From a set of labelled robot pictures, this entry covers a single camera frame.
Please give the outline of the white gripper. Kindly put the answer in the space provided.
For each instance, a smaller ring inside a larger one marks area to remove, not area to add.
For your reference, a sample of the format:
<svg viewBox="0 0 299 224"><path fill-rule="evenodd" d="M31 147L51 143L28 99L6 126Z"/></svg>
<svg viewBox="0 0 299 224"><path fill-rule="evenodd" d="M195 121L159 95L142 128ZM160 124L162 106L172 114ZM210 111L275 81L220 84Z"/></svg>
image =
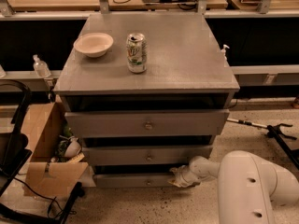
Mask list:
<svg viewBox="0 0 299 224"><path fill-rule="evenodd" d="M175 176L175 178L169 178L167 180L167 182L171 185L177 186L179 188L187 188L199 185L201 183L198 176L186 165L183 165L179 168L172 167L169 169L169 171Z"/></svg>

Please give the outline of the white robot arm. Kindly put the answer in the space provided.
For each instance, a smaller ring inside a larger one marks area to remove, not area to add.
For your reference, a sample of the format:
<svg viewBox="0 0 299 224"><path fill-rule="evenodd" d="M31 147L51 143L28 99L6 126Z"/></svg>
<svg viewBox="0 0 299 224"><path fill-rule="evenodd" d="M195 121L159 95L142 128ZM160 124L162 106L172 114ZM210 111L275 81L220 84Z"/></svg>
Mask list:
<svg viewBox="0 0 299 224"><path fill-rule="evenodd" d="M275 224L272 206L299 199L293 173L246 151L232 151L220 162L195 156L170 171L174 174L170 183L179 188L217 179L220 224Z"/></svg>

